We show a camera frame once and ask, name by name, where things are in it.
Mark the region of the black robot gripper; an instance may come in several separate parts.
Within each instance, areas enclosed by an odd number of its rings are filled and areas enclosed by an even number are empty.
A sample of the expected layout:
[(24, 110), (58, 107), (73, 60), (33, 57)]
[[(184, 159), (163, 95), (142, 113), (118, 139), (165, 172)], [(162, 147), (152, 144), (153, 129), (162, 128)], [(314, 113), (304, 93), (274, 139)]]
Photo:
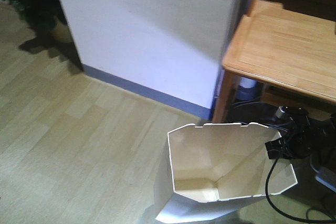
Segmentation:
[(313, 121), (307, 115), (293, 114), (289, 117), (293, 127), (286, 135), (265, 143), (269, 159), (302, 159), (319, 148), (318, 127)]

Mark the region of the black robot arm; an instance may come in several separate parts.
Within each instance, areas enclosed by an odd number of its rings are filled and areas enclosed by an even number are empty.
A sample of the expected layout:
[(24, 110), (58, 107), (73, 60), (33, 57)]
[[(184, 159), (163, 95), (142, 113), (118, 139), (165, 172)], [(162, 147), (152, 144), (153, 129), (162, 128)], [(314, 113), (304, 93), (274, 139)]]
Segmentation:
[(303, 159), (335, 147), (335, 117), (318, 121), (307, 115), (292, 116), (292, 124), (280, 138), (265, 143), (269, 159)]

